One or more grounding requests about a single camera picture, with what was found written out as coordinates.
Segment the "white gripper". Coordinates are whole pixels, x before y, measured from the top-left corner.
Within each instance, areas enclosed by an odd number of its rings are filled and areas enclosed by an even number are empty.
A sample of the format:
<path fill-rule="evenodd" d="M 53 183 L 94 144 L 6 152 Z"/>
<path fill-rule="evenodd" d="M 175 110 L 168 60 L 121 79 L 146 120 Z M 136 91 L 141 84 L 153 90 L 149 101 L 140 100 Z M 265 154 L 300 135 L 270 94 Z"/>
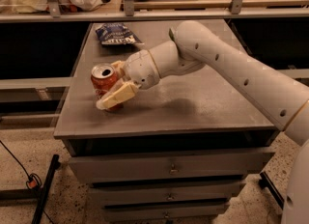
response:
<path fill-rule="evenodd" d="M 119 78 L 113 87 L 96 103 L 99 110 L 111 109 L 123 102 L 134 98 L 139 88 L 147 90 L 156 85 L 160 76 L 155 62 L 148 50 L 141 50 L 130 55 L 126 61 L 115 61 L 111 64 Z"/>

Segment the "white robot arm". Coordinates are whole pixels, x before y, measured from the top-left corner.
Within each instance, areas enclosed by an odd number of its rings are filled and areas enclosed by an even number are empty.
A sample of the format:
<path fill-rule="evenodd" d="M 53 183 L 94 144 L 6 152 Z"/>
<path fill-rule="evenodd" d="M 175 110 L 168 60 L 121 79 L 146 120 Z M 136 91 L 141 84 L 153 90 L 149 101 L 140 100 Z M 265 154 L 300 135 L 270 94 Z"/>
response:
<path fill-rule="evenodd" d="M 97 101 L 106 110 L 169 75 L 208 65 L 238 90 L 300 149 L 288 183 L 281 224 L 309 224 L 309 89 L 218 38 L 197 21 L 184 21 L 170 40 L 116 61 L 118 81 Z"/>

